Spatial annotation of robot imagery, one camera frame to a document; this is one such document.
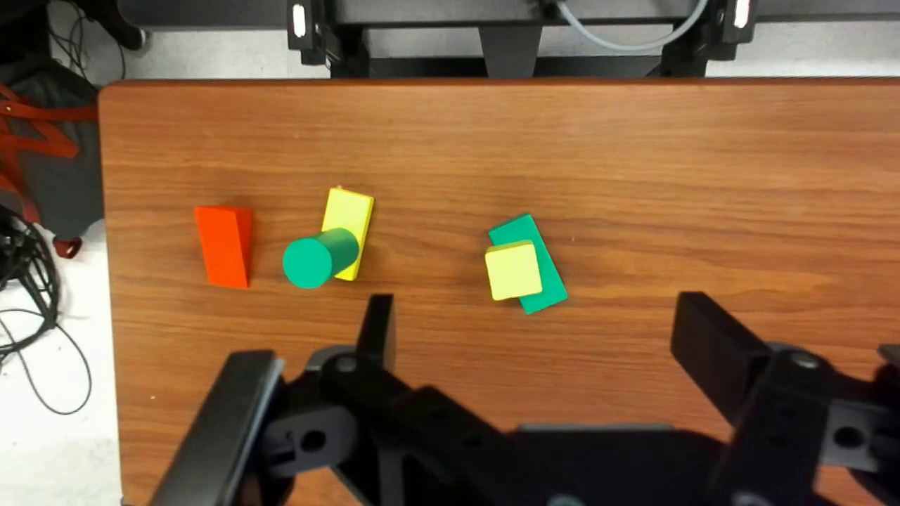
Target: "black metal frame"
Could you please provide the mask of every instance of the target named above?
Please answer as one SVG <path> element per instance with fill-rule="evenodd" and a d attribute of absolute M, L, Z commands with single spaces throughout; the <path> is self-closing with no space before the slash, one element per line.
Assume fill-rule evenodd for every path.
<path fill-rule="evenodd" d="M 683 292 L 672 354 L 734 426 L 728 445 L 671 428 L 500 434 L 392 374 L 392 303 L 374 295 L 357 347 L 315 354 L 287 385 L 273 354 L 235 354 L 154 503 L 285 503 L 318 468 L 385 506 L 829 503 L 814 493 L 821 461 L 900 502 L 900 347 L 860 382 Z"/>
<path fill-rule="evenodd" d="M 690 0 L 672 3 L 592 3 L 581 7 L 589 25 L 612 24 L 679 24 Z M 311 31 L 287 24 L 291 48 L 306 48 L 306 64 L 329 64 L 333 76 L 706 76 L 713 60 L 734 60 L 738 46 L 754 39 L 759 19 L 900 19 L 900 7 L 886 0 L 749 0 L 749 24 L 738 19 L 739 0 L 713 0 L 700 24 L 666 46 L 651 74 L 635 74 L 648 57 L 596 57 L 582 63 L 541 60 L 544 25 L 559 25 L 554 0 L 291 0 L 305 7 Z M 374 60 L 370 28 L 478 28 L 484 60 Z"/>

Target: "wooden table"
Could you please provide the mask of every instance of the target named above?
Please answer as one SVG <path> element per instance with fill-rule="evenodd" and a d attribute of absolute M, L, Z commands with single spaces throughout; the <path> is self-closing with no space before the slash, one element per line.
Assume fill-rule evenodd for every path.
<path fill-rule="evenodd" d="M 229 351 L 351 343 L 396 292 L 396 371 L 499 428 L 728 437 L 671 357 L 682 289 L 869 378 L 900 334 L 900 81 L 124 84 L 101 95 L 124 490 L 146 503 Z M 329 187 L 378 198 L 357 285 L 278 260 Z M 256 211 L 254 288 L 202 278 L 194 205 Z M 492 303 L 486 227 L 531 211 L 571 303 Z M 872 503 L 845 473 L 821 490 Z M 326 476 L 312 503 L 346 503 Z"/>

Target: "yellow cube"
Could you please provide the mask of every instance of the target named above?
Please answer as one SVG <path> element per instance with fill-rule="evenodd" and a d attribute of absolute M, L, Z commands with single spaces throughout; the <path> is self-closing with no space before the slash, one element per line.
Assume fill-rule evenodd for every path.
<path fill-rule="evenodd" d="M 370 194 L 346 192 L 340 187 L 329 192 L 326 216 L 320 219 L 320 230 L 344 227 L 361 244 L 357 261 L 334 275 L 340 281 L 356 281 L 361 275 L 371 211 L 374 211 L 374 198 L 370 198 Z"/>
<path fill-rule="evenodd" d="M 512 242 L 484 253 L 492 301 L 544 292 L 534 242 Z"/>

